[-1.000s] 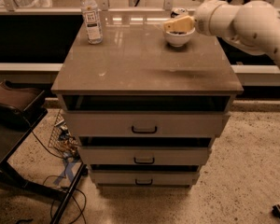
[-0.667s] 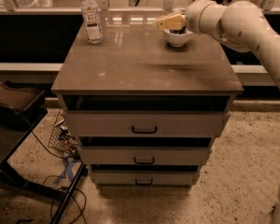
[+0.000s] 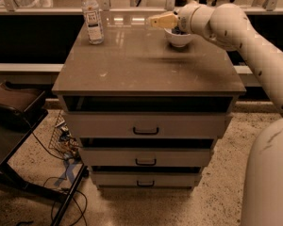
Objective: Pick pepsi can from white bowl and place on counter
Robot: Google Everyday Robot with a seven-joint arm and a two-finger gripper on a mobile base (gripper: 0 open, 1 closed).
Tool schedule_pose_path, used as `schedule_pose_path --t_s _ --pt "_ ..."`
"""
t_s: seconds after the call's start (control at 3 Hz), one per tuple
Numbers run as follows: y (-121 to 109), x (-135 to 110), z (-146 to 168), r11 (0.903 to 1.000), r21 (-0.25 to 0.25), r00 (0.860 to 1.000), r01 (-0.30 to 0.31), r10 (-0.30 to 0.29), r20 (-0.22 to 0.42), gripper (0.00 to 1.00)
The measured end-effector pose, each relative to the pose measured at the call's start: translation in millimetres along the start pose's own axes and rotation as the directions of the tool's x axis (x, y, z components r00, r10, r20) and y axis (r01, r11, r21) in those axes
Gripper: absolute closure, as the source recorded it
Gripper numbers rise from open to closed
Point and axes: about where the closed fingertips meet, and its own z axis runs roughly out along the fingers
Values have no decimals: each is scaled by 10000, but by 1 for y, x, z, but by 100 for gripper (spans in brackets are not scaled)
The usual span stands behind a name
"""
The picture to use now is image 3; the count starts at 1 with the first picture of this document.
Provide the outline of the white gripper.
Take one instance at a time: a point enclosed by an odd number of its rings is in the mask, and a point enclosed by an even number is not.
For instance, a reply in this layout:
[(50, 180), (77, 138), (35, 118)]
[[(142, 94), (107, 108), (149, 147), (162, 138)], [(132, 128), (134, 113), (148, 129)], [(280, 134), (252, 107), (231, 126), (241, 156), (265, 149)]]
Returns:
[(199, 9), (198, 3), (189, 3), (184, 7), (179, 8), (176, 15), (171, 12), (164, 12), (162, 14), (153, 15), (148, 18), (148, 23), (152, 27), (159, 28), (178, 28), (187, 34), (191, 34), (191, 19), (196, 10)]

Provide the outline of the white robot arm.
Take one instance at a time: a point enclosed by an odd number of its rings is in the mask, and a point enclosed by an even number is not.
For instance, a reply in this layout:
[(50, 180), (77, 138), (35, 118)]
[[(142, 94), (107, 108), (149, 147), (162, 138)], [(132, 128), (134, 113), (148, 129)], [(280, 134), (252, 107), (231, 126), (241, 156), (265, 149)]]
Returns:
[(241, 207), (241, 226), (283, 226), (283, 52), (262, 37), (234, 4), (196, 2), (151, 16), (153, 27), (199, 35), (238, 52), (282, 116), (262, 130), (250, 150)]

